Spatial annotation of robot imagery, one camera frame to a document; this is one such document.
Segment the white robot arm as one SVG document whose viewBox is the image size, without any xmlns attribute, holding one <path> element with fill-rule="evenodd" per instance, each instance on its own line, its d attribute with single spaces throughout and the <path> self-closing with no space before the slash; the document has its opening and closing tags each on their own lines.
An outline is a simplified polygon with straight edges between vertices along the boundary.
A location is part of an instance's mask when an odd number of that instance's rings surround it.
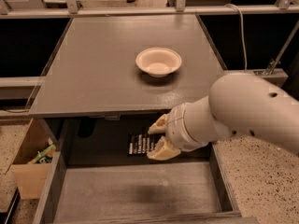
<svg viewBox="0 0 299 224">
<path fill-rule="evenodd" d="M 229 74 L 212 85 L 208 96 L 161 115 L 148 133 L 162 136 L 156 148 L 147 153 L 156 161 L 242 135 L 298 155 L 299 102 L 263 78 Z"/>
</svg>

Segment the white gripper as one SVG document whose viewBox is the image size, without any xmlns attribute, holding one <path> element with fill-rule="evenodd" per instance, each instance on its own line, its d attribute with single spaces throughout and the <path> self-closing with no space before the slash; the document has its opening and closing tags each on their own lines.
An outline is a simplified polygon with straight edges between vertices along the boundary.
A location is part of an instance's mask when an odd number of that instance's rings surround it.
<svg viewBox="0 0 299 224">
<path fill-rule="evenodd" d="M 184 114 L 188 103 L 177 105 L 167 114 L 161 115 L 148 129 L 148 134 L 165 133 L 156 148 L 147 157 L 156 161 L 167 161 L 178 156 L 181 151 L 192 152 L 205 147 L 207 142 L 195 141 L 187 131 Z"/>
</svg>

